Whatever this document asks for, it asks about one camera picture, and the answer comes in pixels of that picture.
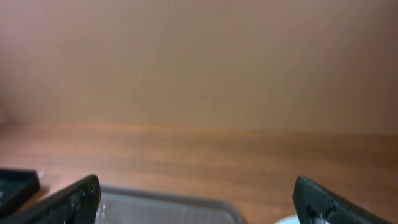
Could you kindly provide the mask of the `white plate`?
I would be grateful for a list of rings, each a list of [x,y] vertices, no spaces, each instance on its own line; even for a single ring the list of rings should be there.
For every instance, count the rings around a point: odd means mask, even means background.
[[[300,221],[297,215],[292,215],[278,220],[274,224],[300,224]]]

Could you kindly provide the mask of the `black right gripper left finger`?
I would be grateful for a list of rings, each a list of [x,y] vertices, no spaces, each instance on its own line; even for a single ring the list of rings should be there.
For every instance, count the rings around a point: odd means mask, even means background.
[[[94,224],[101,201],[99,178],[88,175],[1,224]]]

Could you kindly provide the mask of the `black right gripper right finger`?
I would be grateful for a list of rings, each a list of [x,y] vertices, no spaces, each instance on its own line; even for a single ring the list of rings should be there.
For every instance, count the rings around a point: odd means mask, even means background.
[[[317,218],[329,224],[391,224],[304,176],[297,177],[292,199],[301,224]]]

